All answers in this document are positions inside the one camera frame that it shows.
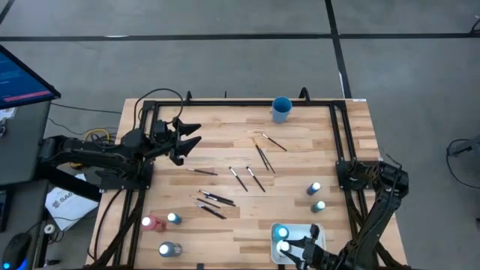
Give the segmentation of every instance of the wooden table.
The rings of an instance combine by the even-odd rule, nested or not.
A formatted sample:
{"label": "wooden table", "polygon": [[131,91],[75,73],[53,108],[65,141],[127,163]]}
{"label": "wooden table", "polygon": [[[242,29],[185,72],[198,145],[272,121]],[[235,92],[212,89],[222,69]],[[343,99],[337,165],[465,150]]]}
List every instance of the wooden table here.
{"label": "wooden table", "polygon": [[[131,129],[135,101],[125,101],[118,138]],[[358,159],[376,160],[380,153],[367,103],[347,100],[346,105]],[[178,107],[162,107],[160,117],[169,121],[178,111]],[[348,157],[340,113],[337,118],[343,150]],[[270,257],[270,226],[275,222],[322,224],[327,250],[334,254],[351,239],[345,199],[335,171],[338,156],[328,107],[297,106],[286,123],[275,124],[271,108],[267,106],[186,106],[181,120],[202,124],[192,135],[203,139],[185,158],[184,166],[176,166],[168,157],[155,161],[154,178],[146,192],[143,215],[166,219],[168,213],[175,212],[182,216],[183,223],[168,223],[167,231],[162,233],[141,232],[136,269],[195,269],[197,263],[205,263],[207,269],[276,269]],[[278,148],[261,133],[269,135],[289,151]],[[276,174],[263,166],[252,137],[256,138]],[[235,168],[249,192],[240,186],[228,170],[229,166]],[[265,193],[248,174],[246,166],[255,172],[266,189]],[[218,176],[203,175],[186,168],[214,170]],[[305,191],[312,182],[319,182],[322,188],[313,196],[307,196]],[[201,197],[197,192],[199,188],[234,200],[237,207],[219,204],[221,209],[217,210],[227,217],[221,220],[194,205],[189,195]],[[110,191],[103,195],[98,217],[114,193]],[[374,193],[365,191],[365,195],[371,207]],[[106,215],[99,251],[108,246],[119,229],[124,200],[125,192],[118,196]],[[326,208],[313,214],[310,206],[318,200],[323,200]],[[99,219],[91,240],[91,251]],[[158,247],[163,241],[178,242],[183,247],[183,254],[176,258],[161,257]],[[395,216],[381,242],[396,260],[407,263]],[[129,244],[130,235],[127,235],[123,263],[127,261]]]}

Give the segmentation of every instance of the paint bottle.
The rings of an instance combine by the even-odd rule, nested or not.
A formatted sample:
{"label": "paint bottle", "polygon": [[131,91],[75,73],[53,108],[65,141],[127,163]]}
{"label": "paint bottle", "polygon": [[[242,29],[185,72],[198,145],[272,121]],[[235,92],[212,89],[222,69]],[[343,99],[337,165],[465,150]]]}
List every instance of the paint bottle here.
{"label": "paint bottle", "polygon": [[289,231],[284,225],[278,225],[273,231],[273,240],[280,241],[288,238]]}
{"label": "paint bottle", "polygon": [[307,188],[307,194],[308,195],[314,195],[315,192],[317,192],[320,189],[320,183],[319,182],[314,182],[313,184],[310,185],[310,187]]}
{"label": "paint bottle", "polygon": [[315,203],[314,205],[312,205],[312,207],[310,208],[310,210],[311,210],[313,213],[317,213],[317,212],[322,211],[324,208],[325,208],[325,203],[324,203],[323,201],[318,201],[317,203]]}
{"label": "paint bottle", "polygon": [[173,224],[180,224],[182,222],[182,218],[175,213],[168,214],[168,220]]}
{"label": "paint bottle", "polygon": [[182,246],[171,241],[165,241],[158,247],[158,253],[162,257],[177,257],[182,254]]}
{"label": "paint bottle", "polygon": [[283,240],[280,240],[277,243],[277,252],[281,257],[285,257],[285,255],[283,253],[281,253],[280,251],[290,252],[291,249],[292,248],[290,247],[290,244],[283,241]]}
{"label": "paint bottle", "polygon": [[142,218],[142,228],[145,231],[156,231],[160,233],[164,232],[167,229],[167,222],[154,216],[148,215]]}

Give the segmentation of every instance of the computer screen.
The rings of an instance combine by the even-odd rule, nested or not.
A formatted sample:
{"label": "computer screen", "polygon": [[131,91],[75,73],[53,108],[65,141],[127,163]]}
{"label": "computer screen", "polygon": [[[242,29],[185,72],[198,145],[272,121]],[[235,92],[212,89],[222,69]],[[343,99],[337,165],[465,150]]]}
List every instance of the computer screen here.
{"label": "computer screen", "polygon": [[60,93],[0,46],[0,110],[60,98]]}

